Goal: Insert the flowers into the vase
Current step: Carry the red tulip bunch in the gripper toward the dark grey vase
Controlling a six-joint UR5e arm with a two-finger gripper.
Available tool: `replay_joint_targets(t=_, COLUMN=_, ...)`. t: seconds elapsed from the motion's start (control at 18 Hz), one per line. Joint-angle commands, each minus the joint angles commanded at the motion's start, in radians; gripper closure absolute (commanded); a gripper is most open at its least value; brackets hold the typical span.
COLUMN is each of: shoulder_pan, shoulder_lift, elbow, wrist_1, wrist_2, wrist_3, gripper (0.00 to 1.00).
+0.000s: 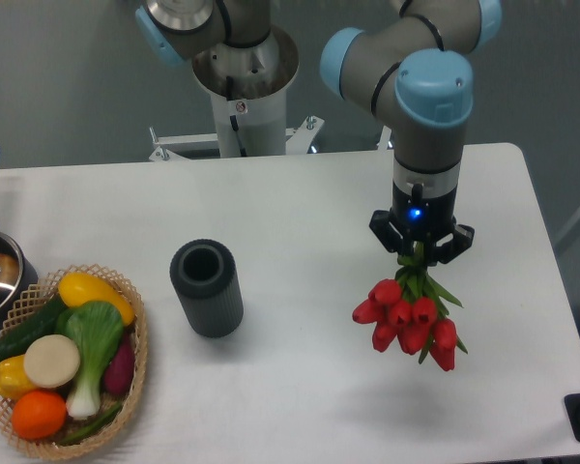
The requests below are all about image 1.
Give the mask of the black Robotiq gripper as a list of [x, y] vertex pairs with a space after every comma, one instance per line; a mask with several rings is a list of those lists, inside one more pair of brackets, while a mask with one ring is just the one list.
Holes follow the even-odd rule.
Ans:
[[448, 264], [472, 246], [475, 228], [455, 224], [453, 216], [459, 174], [459, 163], [436, 173], [393, 165], [391, 209], [374, 211], [369, 222], [387, 252], [413, 255], [414, 243], [422, 243], [432, 267]]

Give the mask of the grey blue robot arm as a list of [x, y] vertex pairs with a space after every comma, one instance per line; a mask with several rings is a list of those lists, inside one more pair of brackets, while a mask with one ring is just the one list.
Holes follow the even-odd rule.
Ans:
[[[497, 1], [405, 1], [398, 14], [374, 35], [336, 32], [319, 69], [331, 92], [391, 131], [391, 206], [369, 226], [387, 251], [428, 267], [455, 259], [474, 239], [454, 216], [474, 105], [467, 55], [497, 34], [502, 8]], [[299, 56], [272, 23], [269, 2], [145, 1], [135, 20], [162, 61], [191, 64], [211, 97], [223, 157], [289, 152], [286, 92]]]

